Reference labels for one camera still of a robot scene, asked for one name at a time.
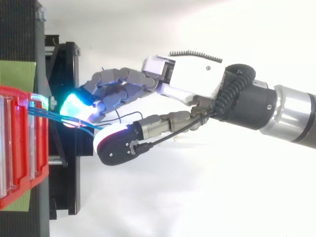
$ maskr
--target blue wire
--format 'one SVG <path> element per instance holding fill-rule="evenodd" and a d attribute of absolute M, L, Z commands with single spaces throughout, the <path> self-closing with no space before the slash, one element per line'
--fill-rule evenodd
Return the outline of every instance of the blue wire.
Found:
<path fill-rule="evenodd" d="M 65 119 L 65 120 L 70 120 L 70 121 L 74 121 L 74 122 L 78 122 L 78 123 L 80 122 L 81 124 L 84 124 L 84 125 L 86 125 L 88 127 L 101 130 L 99 127 L 94 126 L 94 125 L 92 125 L 92 124 L 90 124 L 88 122 L 85 122 L 85 121 L 82 121 L 82 120 L 79 121 L 78 118 L 74 118 L 74 117 L 70 117 L 70 116 L 64 116 L 64 115 L 59 115 L 57 113 L 53 113 L 53 112 L 50 112 L 50 111 L 46 111 L 46 110 L 39 109 L 39 108 L 34 108 L 34 107 L 29 107 L 28 109 L 29 109 L 29 111 L 40 112 L 41 114 L 45 114 L 45 115 L 48 114 L 48 115 L 54 116 L 55 118 L 58 118 L 58 119 Z"/>
<path fill-rule="evenodd" d="M 36 112 L 32 112 L 32 111 L 29 111 L 29 114 L 30 115 L 33 115 L 33 116 L 38 116 L 38 117 L 43 117 L 43 118 L 47 118 L 47 119 L 51 119 L 51 120 L 54 120 L 54 121 L 57 121 L 57 122 L 60 122 L 60 123 L 64 123 L 64 124 L 67 124 L 67 125 L 70 125 L 70 126 L 74 126 L 73 124 L 71 123 L 68 123 L 68 122 L 65 122 L 65 121 L 62 121 L 61 119 L 57 119 L 53 116 L 45 116 L 41 113 L 36 113 Z M 84 128 L 84 127 L 78 127 L 79 129 L 89 133 L 89 135 L 91 135 L 92 137 L 94 137 L 94 134 L 92 132 L 90 132 L 88 129 Z"/>

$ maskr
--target black connector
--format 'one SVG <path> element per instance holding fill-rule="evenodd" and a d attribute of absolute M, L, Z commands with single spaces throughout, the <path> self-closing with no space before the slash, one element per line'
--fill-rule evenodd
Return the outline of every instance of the black connector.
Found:
<path fill-rule="evenodd" d="M 140 155 L 142 153 L 149 151 L 153 147 L 154 145 L 151 142 L 149 143 L 146 142 L 146 143 L 142 143 L 142 144 L 138 144 L 134 146 L 134 151 L 137 155 Z"/>

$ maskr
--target blue light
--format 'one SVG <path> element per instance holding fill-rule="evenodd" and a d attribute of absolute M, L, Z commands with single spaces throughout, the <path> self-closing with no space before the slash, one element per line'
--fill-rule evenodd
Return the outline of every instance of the blue light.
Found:
<path fill-rule="evenodd" d="M 87 121 L 97 108 L 84 104 L 75 94 L 70 94 L 60 110 L 60 115 L 75 117 Z"/>

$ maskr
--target screw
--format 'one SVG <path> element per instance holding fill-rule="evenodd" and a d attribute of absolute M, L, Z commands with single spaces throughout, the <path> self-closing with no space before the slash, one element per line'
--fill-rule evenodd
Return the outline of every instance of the screw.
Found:
<path fill-rule="evenodd" d="M 41 6 L 38 8 L 37 12 L 35 13 L 36 19 L 38 19 L 39 21 L 45 22 L 47 21 L 46 18 L 46 8 Z"/>
<path fill-rule="evenodd" d="M 57 106 L 57 101 L 55 100 L 54 96 L 50 96 L 50 98 L 49 98 L 49 107 L 50 107 L 50 109 L 54 110 L 55 106 Z"/>
<path fill-rule="evenodd" d="M 75 55 L 76 55 L 77 57 L 81 56 L 81 50 L 80 50 L 80 48 L 77 48 L 77 49 L 76 49 Z"/>

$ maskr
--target black tape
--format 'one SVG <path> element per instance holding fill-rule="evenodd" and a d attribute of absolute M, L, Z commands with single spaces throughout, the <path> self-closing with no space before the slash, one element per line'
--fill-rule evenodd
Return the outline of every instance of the black tape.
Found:
<path fill-rule="evenodd" d="M 315 120 L 315 115 L 316 115 L 316 101 L 315 101 L 315 97 L 311 94 L 308 94 L 310 96 L 311 99 L 311 104 L 312 104 L 312 108 L 311 108 L 311 114 L 310 114 L 310 118 L 308 119 L 308 122 L 306 124 L 305 129 L 303 130 L 303 132 L 301 133 L 301 135 L 299 135 L 298 138 L 296 138 L 294 141 L 292 141 L 293 143 L 298 143 L 300 142 L 310 131 L 314 120 Z"/>

